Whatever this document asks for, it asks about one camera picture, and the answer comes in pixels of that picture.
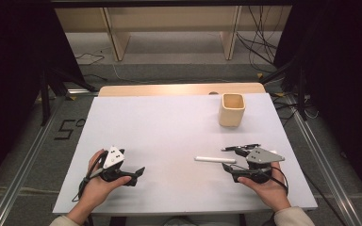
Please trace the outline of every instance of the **person's left hand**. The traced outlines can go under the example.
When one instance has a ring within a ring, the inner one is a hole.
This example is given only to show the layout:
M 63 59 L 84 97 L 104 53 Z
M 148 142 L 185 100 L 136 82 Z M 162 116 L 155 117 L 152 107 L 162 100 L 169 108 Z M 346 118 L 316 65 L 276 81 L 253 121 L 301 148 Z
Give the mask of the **person's left hand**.
M 88 170 L 103 152 L 104 150 L 100 150 L 93 155 L 90 159 Z M 92 172 L 96 170 L 98 170 L 98 166 L 95 166 Z M 72 211 L 70 211 L 69 214 L 67 214 L 67 218 L 70 218 L 79 225 L 83 224 L 92 210 L 96 206 L 102 204 L 112 190 L 127 184 L 130 180 L 131 177 L 129 176 L 121 177 L 113 182 L 106 182 L 99 176 L 90 179 L 84 188 L 84 192 L 82 193 L 78 204 L 72 209 Z

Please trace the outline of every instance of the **white tabletop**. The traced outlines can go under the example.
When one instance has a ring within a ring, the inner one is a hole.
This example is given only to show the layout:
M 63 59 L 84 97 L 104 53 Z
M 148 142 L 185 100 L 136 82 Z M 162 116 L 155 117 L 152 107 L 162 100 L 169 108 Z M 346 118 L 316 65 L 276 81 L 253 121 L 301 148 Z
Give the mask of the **white tabletop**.
M 236 158 L 226 146 L 259 143 L 286 158 L 289 200 L 303 209 L 317 204 L 267 93 L 244 94 L 238 128 L 218 124 L 221 95 L 97 97 L 60 190 L 54 213 L 68 213 L 92 155 L 111 145 L 125 149 L 122 170 L 146 167 L 135 187 L 114 190 L 93 213 L 109 216 L 231 214 L 269 209 L 253 190 L 234 183 L 220 163 L 195 156 Z

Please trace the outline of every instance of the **white pen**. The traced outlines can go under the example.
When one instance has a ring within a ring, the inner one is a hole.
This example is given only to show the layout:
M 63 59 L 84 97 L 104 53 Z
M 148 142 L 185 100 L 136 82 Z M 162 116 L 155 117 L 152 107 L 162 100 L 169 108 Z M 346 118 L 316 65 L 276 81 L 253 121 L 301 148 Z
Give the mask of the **white pen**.
M 232 158 L 213 158 L 213 157 L 202 157 L 202 156 L 196 156 L 195 161 L 215 162 L 215 163 L 229 163 L 229 164 L 237 163 L 237 160 L 232 159 Z

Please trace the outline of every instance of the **yellow cup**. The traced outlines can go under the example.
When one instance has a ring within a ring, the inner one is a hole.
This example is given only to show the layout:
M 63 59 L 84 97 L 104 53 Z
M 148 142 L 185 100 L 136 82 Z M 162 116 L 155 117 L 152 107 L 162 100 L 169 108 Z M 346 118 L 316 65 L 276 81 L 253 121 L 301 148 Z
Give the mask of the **yellow cup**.
M 245 100 L 241 94 L 225 93 L 219 109 L 219 124 L 237 127 L 245 112 Z

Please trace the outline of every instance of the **sleeve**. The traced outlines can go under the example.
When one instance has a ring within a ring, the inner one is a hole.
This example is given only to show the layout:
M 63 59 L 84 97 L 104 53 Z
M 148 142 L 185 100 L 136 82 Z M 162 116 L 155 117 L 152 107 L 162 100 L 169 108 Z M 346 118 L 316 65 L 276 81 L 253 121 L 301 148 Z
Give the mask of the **sleeve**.
M 314 226 L 313 221 L 300 207 L 290 207 L 276 212 L 274 221 L 277 226 Z
M 74 223 L 72 220 L 67 218 L 66 216 L 60 216 L 56 218 L 50 226 L 79 226 L 78 224 Z

